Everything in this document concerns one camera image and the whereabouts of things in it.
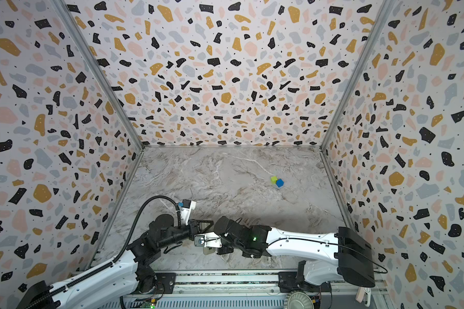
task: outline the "marble surface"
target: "marble surface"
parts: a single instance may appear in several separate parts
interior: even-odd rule
[[[275,175],[285,185],[270,182]],[[197,201],[192,219],[221,216],[242,218],[247,225],[262,224],[303,233],[336,232],[344,226],[315,148],[147,148],[115,222],[96,256],[115,256],[129,233],[141,204],[153,195],[176,202]],[[175,215],[165,200],[155,200],[143,211],[132,240],[162,213]],[[155,270],[184,269],[296,269],[294,256],[247,259],[241,251],[204,255],[187,240],[152,264]]]

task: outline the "terrazzo pattern wallpaper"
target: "terrazzo pattern wallpaper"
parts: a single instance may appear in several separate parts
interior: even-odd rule
[[[137,154],[112,104],[50,2],[0,1],[0,308],[90,262]]]
[[[382,0],[68,0],[147,145],[316,145]]]
[[[396,1],[326,150],[396,308],[464,309],[464,1]]]

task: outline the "robotic arm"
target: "robotic arm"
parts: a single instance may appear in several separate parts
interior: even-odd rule
[[[142,209],[154,198],[143,204],[130,236]],[[371,246],[346,227],[339,227],[338,233],[304,234],[270,226],[247,227],[221,217],[214,231],[209,232],[213,221],[189,219],[196,202],[184,200],[179,204],[181,207],[175,204],[179,209],[178,226],[173,225],[170,214],[158,216],[131,244],[128,244],[129,236],[123,250],[112,260],[50,286],[44,281],[33,285],[17,309],[97,309],[114,298],[135,291],[148,293],[157,286],[156,274],[150,264],[161,257],[162,248],[167,247],[164,250],[167,253],[186,239],[194,240],[198,247],[217,248],[219,255],[238,249],[246,258],[294,255],[315,260],[299,263],[297,287],[305,291],[315,291],[325,281],[342,279],[361,287],[375,286]]]

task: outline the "terrazzo wall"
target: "terrazzo wall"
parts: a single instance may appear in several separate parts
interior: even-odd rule
[[[68,0],[144,144],[316,145],[381,0]]]
[[[83,269],[136,158],[48,1],[0,1],[0,307]]]
[[[330,141],[395,307],[464,308],[464,0],[395,2]]]

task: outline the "black mounting plate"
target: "black mounting plate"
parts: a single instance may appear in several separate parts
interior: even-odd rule
[[[157,294],[172,294],[175,286],[176,274],[174,272],[158,272],[156,273]]]
[[[330,282],[323,282],[322,285],[314,285],[304,282],[302,287],[297,286],[296,283],[297,271],[280,271],[278,272],[278,287],[280,288],[280,293],[288,293],[291,291],[305,290],[308,288],[308,292],[319,292],[321,287],[321,292],[330,292],[332,290],[332,285]]]

